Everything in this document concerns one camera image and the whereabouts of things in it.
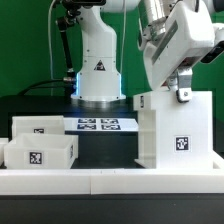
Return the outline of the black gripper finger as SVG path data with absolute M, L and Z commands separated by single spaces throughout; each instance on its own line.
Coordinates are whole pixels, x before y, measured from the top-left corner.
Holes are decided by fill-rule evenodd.
M 192 69 L 182 67 L 177 70 L 177 100 L 180 103 L 188 102 L 192 99 Z

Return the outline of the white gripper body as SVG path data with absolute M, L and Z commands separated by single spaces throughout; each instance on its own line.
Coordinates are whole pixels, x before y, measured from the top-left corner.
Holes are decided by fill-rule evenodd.
M 195 11 L 195 5 L 178 2 L 165 21 L 166 32 L 158 45 L 147 42 L 143 59 L 152 90 L 158 89 L 184 60 L 187 66 L 194 66 L 215 46 L 207 6 L 200 2 Z

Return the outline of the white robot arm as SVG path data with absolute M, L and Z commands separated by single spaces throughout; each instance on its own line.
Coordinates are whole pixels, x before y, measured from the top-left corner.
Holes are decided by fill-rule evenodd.
M 74 96 L 84 101 L 123 99 L 116 69 L 116 33 L 103 12 L 139 12 L 138 48 L 153 90 L 167 85 L 180 102 L 192 98 L 192 67 L 224 52 L 224 24 L 211 15 L 224 11 L 224 0 L 80 0 L 83 64 Z

